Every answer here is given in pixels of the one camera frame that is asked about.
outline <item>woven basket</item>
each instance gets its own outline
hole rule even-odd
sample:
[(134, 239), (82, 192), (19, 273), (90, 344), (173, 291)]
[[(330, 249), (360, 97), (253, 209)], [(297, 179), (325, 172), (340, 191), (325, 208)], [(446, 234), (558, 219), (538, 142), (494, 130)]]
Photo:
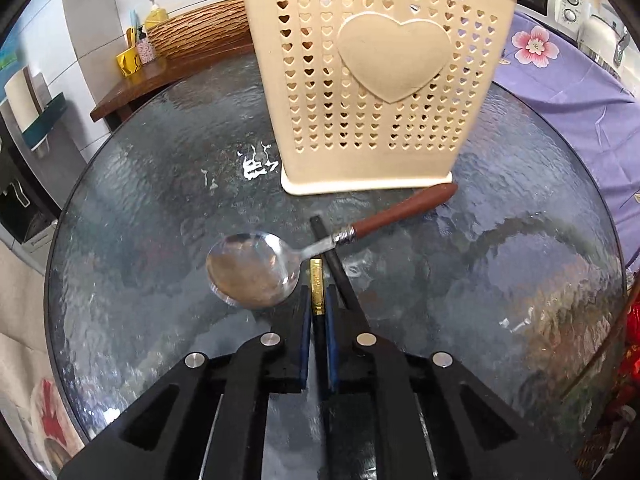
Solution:
[(284, 189), (450, 182), (516, 1), (244, 0)]
[(248, 34), (242, 0), (225, 0), (160, 23), (148, 35), (158, 56), (172, 58), (233, 44)]

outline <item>yellow cup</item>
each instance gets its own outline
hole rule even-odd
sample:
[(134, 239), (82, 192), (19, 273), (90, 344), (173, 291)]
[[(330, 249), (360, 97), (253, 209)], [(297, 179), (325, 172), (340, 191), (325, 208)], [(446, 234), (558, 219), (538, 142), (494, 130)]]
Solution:
[(140, 54), (138, 54), (138, 50), (134, 46), (125, 50), (122, 54), (118, 54), (116, 61), (125, 77), (129, 77), (142, 68)]

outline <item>brown handle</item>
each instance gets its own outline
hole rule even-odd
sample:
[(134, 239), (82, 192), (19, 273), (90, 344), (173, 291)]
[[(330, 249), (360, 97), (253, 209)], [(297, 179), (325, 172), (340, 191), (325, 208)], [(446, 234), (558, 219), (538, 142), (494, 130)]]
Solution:
[(376, 213), (369, 218), (355, 222), (352, 227), (356, 233), (356, 238), (362, 238), (373, 231), (393, 224), (398, 220), (409, 218), (409, 216), (424, 213), (429, 209), (433, 209), (440, 204), (444, 204), (458, 190), (458, 184), (436, 184), (419, 191), (412, 197), (400, 202), (395, 206), (391, 206), (386, 211)]

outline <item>textured glass tabletop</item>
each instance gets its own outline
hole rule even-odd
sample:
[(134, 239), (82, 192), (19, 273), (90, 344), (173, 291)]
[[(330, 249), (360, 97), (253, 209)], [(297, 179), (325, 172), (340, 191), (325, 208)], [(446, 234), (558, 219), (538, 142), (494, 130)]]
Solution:
[[(92, 161), (60, 221), (46, 290), (54, 368), (89, 438), (188, 352), (233, 352), (269, 330), (273, 309), (239, 310), (210, 292), (216, 237), (263, 230), (302, 247), (312, 215), (337, 227), (412, 193), (291, 196), (279, 162), (252, 54), (156, 96)], [(564, 140), (496, 85), (453, 175), (460, 190), (447, 205), (342, 248), (347, 273), (373, 330), (408, 352), (452, 353), (574, 453), (622, 352), (619, 341), (559, 402), (623, 307), (606, 207)], [(303, 395), (271, 399), (263, 478), (322, 469), (310, 377)], [(365, 428), (345, 444), (357, 460), (344, 467), (362, 478), (374, 467), (368, 409), (344, 410)]]

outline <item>pink flower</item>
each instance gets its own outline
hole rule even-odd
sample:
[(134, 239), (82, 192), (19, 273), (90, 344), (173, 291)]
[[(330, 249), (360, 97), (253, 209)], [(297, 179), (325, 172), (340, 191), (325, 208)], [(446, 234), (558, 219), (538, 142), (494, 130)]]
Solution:
[(549, 64), (549, 59), (555, 59), (560, 50), (549, 41), (549, 31), (536, 25), (531, 33), (518, 32), (511, 38), (513, 46), (520, 50), (516, 52), (516, 59), (523, 65), (533, 62), (538, 68), (544, 68)]

